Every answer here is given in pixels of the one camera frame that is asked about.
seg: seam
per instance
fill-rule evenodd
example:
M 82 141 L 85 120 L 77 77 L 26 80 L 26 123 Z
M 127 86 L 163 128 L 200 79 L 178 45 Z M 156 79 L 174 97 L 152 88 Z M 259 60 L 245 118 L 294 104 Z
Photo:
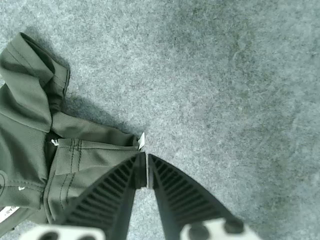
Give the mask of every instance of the seam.
M 72 156 L 71 156 L 71 168 L 70 168 L 70 173 L 72 173 L 72 166 L 74 164 L 74 153 L 75 153 L 75 145 L 76 145 L 76 141 L 74 141 L 73 144 L 73 149 L 72 149 Z
M 35 183 L 32 182 L 28 182 L 28 181 L 18 181 L 18 180 L 8 180 L 8 183 L 21 183 L 21 184 L 28 184 L 28 185 L 32 185 L 38 188 L 44 188 L 45 186 L 41 186 L 41 185 L 37 185 Z
M 75 145 L 73 145 L 73 148 L 72 148 L 71 170 L 72 170 L 74 152 L 75 152 Z M 61 204 L 61 209 L 62 209 L 62 210 L 64 209 L 64 206 L 63 206 L 63 204 L 62 204 L 61 195 L 62 195 L 62 189 L 63 189 L 63 187 L 64 187 L 64 185 L 65 185 L 66 180 L 67 180 L 67 177 L 68 177 L 68 174 L 65 175 L 65 179 L 64 179 L 63 184 L 61 185 L 61 189 L 60 189 L 60 204 Z M 66 198 L 65 198 L 66 201 L 67 201 L 68 191 L 69 191 L 69 189 L 67 189 L 67 192 L 66 192 Z
M 16 59 L 16 57 L 9 51 L 9 49 L 6 49 L 6 50 L 21 67 L 23 67 L 29 74 L 31 74 L 31 72 L 21 62 L 19 62 L 18 59 Z
M 69 203 L 69 200 L 68 200 L 69 189 L 71 187 L 72 182 L 74 181 L 75 175 L 76 175 L 75 173 L 72 175 L 71 181 L 70 181 L 69 186 L 66 190 L 66 197 L 65 197 L 66 204 Z
M 81 140 L 80 153 L 79 153 L 78 172 L 80 171 L 81 153 L 82 153 L 82 140 Z
M 60 86 L 58 83 L 56 83 L 54 80 L 51 80 L 51 82 L 53 83 L 53 84 L 55 84 L 56 86 L 58 86 L 58 87 L 60 87 L 60 88 L 62 88 L 62 89 L 65 89 L 63 86 Z
M 60 149 L 66 149 L 69 148 L 68 146 L 60 146 Z M 109 150 L 109 151 L 138 151 L 135 149 L 112 149 L 112 148 L 102 148 L 102 147 L 83 147 L 84 150 L 95 150 L 95 149 L 101 149 L 101 150 Z
M 6 118 L 8 118 L 8 119 L 10 119 L 10 120 L 14 121 L 15 123 L 18 123 L 18 124 L 23 125 L 23 126 L 25 126 L 25 127 L 28 127 L 28 128 L 31 128 L 31 129 L 35 129 L 35 130 L 41 131 L 41 132 L 43 132 L 43 133 L 48 133 L 45 129 L 41 129 L 41 128 L 37 128 L 37 127 L 28 126 L 28 125 L 26 125 L 26 124 L 24 124 L 24 123 L 22 123 L 22 122 L 19 122 L 19 121 L 15 120 L 15 119 L 13 119 L 13 118 L 11 118 L 11 117 L 9 117 L 9 116 L 7 116 L 7 115 L 3 114 L 2 112 L 0 112 L 0 115 L 5 116 Z
M 57 79 L 59 79 L 61 82 L 63 82 L 64 84 L 66 84 L 66 81 L 63 81 L 59 76 L 57 76 L 57 75 L 53 75 L 54 77 L 56 77 Z
M 15 48 L 15 46 L 10 42 L 13 49 L 26 61 L 26 63 L 30 66 L 30 68 L 33 70 L 33 73 L 35 76 L 37 76 L 35 69 L 30 65 L 30 63 L 27 61 L 27 59 Z
M 59 197 L 59 200 L 60 200 L 60 204 L 61 204 L 61 209 L 62 209 L 62 210 L 64 209 L 64 206 L 62 205 L 62 201 L 61 201 L 62 188 L 64 187 L 64 184 L 65 184 L 65 182 L 66 182 L 66 180 L 67 180 L 67 177 L 68 177 L 68 175 L 65 175 L 64 181 L 63 181 L 63 183 L 62 183 L 62 185 L 61 185 L 61 189 L 60 189 L 60 197 Z

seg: white thread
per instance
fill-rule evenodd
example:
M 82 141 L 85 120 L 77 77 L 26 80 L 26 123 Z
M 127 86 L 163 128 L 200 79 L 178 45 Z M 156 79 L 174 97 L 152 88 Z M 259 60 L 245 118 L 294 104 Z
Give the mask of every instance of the white thread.
M 51 139 L 51 143 L 55 146 L 59 146 L 58 140 Z

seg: green fabric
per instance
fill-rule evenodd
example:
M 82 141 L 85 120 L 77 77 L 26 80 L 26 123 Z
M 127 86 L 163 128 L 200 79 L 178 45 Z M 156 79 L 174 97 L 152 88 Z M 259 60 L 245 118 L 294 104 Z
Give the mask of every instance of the green fabric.
M 0 223 L 2 236 L 31 215 L 54 221 L 96 179 L 136 155 L 138 141 L 62 113 L 69 70 L 23 33 L 1 53 L 0 74 L 0 207 L 21 207 Z

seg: stitching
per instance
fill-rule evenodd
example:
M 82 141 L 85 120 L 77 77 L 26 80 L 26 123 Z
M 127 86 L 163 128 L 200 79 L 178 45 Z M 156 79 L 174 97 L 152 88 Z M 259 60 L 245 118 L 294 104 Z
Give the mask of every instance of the stitching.
M 60 149 L 66 149 L 69 148 L 68 146 L 60 146 Z M 102 147 L 83 147 L 81 149 L 85 150 L 95 150 L 95 149 L 101 149 L 101 150 L 108 150 L 108 151 L 135 151 L 137 152 L 138 150 L 135 149 L 112 149 L 112 148 L 102 148 Z
M 61 204 L 61 209 L 62 209 L 62 210 L 64 209 L 64 206 L 62 205 L 62 201 L 61 201 L 62 188 L 63 188 L 64 185 L 65 185 L 65 182 L 66 182 L 66 180 L 67 180 L 67 177 L 68 177 L 68 175 L 65 175 L 64 181 L 63 181 L 63 183 L 62 183 L 62 185 L 61 185 L 61 189 L 60 189 L 60 197 L 59 197 L 59 200 L 60 200 L 60 204 Z
M 73 144 L 73 149 L 72 149 L 72 156 L 71 156 L 71 169 L 70 169 L 70 173 L 72 173 L 72 165 L 74 164 L 75 145 L 76 145 L 76 143 L 74 142 L 74 144 Z
M 69 189 L 70 189 L 70 187 L 71 187 L 72 182 L 74 181 L 75 175 L 76 175 L 76 174 L 74 173 L 73 176 L 72 176 L 72 178 L 71 178 L 71 181 L 70 181 L 70 184 L 69 184 L 69 186 L 68 186 L 68 189 L 66 190 L 66 198 L 65 198 L 66 204 L 69 203 L 69 200 L 68 200 Z
M 26 63 L 30 66 L 30 68 L 33 70 L 34 75 L 37 76 L 35 69 L 30 65 L 30 63 L 27 61 L 27 59 L 25 59 L 24 56 L 22 56 L 22 54 L 15 48 L 15 46 L 12 44 L 12 42 L 10 42 L 11 46 L 13 47 L 13 49 L 26 61 Z
M 63 86 L 60 86 L 58 83 L 56 83 L 54 80 L 51 80 L 51 83 L 54 83 L 55 85 L 57 85 L 58 87 L 65 89 Z
M 9 51 L 9 49 L 6 49 L 6 50 L 14 58 L 14 60 L 16 60 L 18 64 L 20 64 L 20 66 L 22 66 L 29 74 L 31 74 L 30 71 L 21 62 L 19 62 L 18 59 L 16 59 L 16 57 Z
M 57 79 L 59 79 L 61 82 L 63 82 L 64 84 L 66 84 L 66 81 L 63 81 L 59 76 L 57 76 L 57 75 L 53 75 L 53 76 L 55 76 Z
M 72 149 L 71 170 L 72 170 L 72 165 L 73 165 L 73 160 L 74 160 L 74 152 L 75 152 L 75 145 L 73 145 L 73 149 Z M 61 189 L 60 189 L 60 204 L 61 204 L 62 209 L 64 209 L 64 206 L 63 206 L 63 204 L 62 204 L 61 195 L 62 195 L 62 189 L 63 189 L 63 187 L 64 187 L 64 185 L 65 185 L 66 180 L 67 180 L 67 177 L 68 177 L 68 174 L 65 175 L 64 182 L 63 182 L 63 184 L 62 184 L 62 186 L 61 186 Z M 65 198 L 66 202 L 67 202 L 67 197 L 68 197 L 68 191 L 69 191 L 69 188 L 67 189 L 67 192 L 66 192 L 66 198 Z
M 80 147 L 80 153 L 79 153 L 79 164 L 78 164 L 78 172 L 80 171 L 80 163 L 81 163 L 81 153 L 82 153 L 82 140 L 81 140 L 81 147 Z
M 32 185 L 32 186 L 35 186 L 35 187 L 38 187 L 38 188 L 44 188 L 45 187 L 45 186 L 40 186 L 40 185 L 37 185 L 35 183 L 31 183 L 31 182 L 28 182 L 28 181 L 8 180 L 7 182 L 8 183 L 28 184 L 28 185 Z

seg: white tag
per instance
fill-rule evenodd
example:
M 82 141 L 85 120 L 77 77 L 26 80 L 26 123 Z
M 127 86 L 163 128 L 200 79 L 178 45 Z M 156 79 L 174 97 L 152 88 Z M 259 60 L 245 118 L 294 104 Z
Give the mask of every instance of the white tag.
M 141 137 L 140 137 L 138 143 L 139 143 L 139 150 L 142 149 L 142 147 L 146 144 L 146 138 L 145 138 L 144 132 L 141 134 Z
M 18 206 L 6 206 L 4 209 L 0 211 L 0 223 L 14 214 L 20 207 Z

